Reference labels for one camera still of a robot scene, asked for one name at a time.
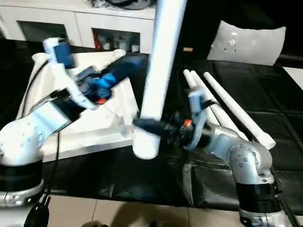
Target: white rod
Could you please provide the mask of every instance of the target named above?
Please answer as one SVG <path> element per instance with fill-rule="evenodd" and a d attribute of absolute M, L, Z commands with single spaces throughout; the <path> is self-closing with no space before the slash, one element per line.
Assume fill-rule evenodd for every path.
<path fill-rule="evenodd" d="M 203 74 L 208 83 L 213 87 L 220 98 L 225 102 L 233 114 L 250 130 L 260 144 L 267 149 L 271 149 L 276 142 L 269 134 L 264 132 L 251 117 L 241 108 L 241 106 L 224 90 L 224 88 L 213 78 L 209 72 Z"/>
<path fill-rule="evenodd" d="M 160 0 L 157 5 L 154 43 L 145 81 L 141 118 L 160 120 L 175 58 L 187 0 Z M 134 154 L 152 159 L 158 154 L 160 137 L 137 129 Z"/>
<path fill-rule="evenodd" d="M 184 70 L 183 74 L 190 88 L 197 87 L 197 84 L 193 79 L 193 77 L 191 76 L 189 70 Z M 208 121 L 212 124 L 220 125 L 211 108 L 207 108 L 206 111 L 207 111 Z"/>
<path fill-rule="evenodd" d="M 203 87 L 203 90 L 205 92 L 206 99 L 213 100 L 214 102 L 218 102 L 216 98 L 213 96 L 213 94 L 210 92 L 208 87 L 205 85 L 205 83 L 201 80 L 201 78 L 198 76 L 198 74 L 195 71 L 190 72 L 192 78 L 196 82 L 196 84 L 199 87 Z M 243 132 L 241 132 L 238 127 L 235 125 L 235 123 L 231 120 L 231 118 L 228 116 L 228 114 L 217 104 L 211 105 L 210 108 L 212 109 L 214 115 L 220 122 L 220 124 L 226 128 L 230 128 L 238 133 L 238 135 L 244 139 L 248 140 L 248 138 L 245 136 Z"/>
<path fill-rule="evenodd" d="M 183 74 L 190 88 L 197 87 L 197 84 L 195 80 L 192 78 L 192 76 L 190 75 L 189 70 L 184 70 Z"/>

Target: white pillow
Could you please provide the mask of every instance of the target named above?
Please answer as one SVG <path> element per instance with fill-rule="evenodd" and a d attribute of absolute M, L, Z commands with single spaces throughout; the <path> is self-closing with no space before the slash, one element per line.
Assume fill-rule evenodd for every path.
<path fill-rule="evenodd" d="M 285 31 L 286 27 L 242 29 L 221 21 L 207 59 L 273 65 L 282 51 Z"/>

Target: black table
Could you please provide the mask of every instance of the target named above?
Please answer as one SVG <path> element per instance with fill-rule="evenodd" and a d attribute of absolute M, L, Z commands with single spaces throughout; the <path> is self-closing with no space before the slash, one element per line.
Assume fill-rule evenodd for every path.
<path fill-rule="evenodd" d="M 3 127 L 17 114 L 33 67 L 31 55 L 43 52 L 43 48 L 41 44 L 31 42 L 1 40 L 0 43 L 0 126 Z M 73 52 L 92 51 L 95 50 L 73 48 Z M 176 64 L 169 82 L 164 115 L 175 111 L 189 114 L 185 93 L 188 85 L 182 73 L 185 68 L 196 70 L 199 75 L 210 72 L 275 139 L 277 145 L 271 149 L 274 167 L 290 206 L 296 214 L 302 215 L 303 104 L 300 97 L 303 91 L 279 67 L 205 60 L 190 65 Z M 145 76 L 143 69 L 131 79 L 139 108 Z M 52 167 L 52 162 L 44 163 L 45 179 L 49 179 Z M 191 187 L 190 196 L 183 193 L 183 182 Z M 238 208 L 232 173 L 220 160 L 206 156 L 198 149 L 186 152 L 165 141 L 161 142 L 159 155 L 153 160 L 138 159 L 131 147 L 61 159 L 52 193 L 222 210 Z"/>

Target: cabinet door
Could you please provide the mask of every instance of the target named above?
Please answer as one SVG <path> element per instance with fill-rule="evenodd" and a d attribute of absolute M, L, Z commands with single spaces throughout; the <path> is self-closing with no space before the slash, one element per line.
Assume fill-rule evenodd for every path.
<path fill-rule="evenodd" d="M 151 53 L 154 20 L 76 13 L 83 46 Z"/>
<path fill-rule="evenodd" d="M 74 12 L 1 6 L 0 14 L 10 39 L 41 42 L 67 36 L 72 45 L 82 46 Z"/>

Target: floor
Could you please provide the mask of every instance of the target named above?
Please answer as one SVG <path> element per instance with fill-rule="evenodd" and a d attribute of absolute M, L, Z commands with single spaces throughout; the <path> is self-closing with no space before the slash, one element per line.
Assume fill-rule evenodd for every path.
<path fill-rule="evenodd" d="M 98 220 L 109 227 L 148 227 L 165 220 L 173 227 L 241 227 L 232 211 L 171 207 L 137 202 L 52 196 L 48 227 L 81 227 Z M 303 224 L 303 216 L 298 217 Z"/>

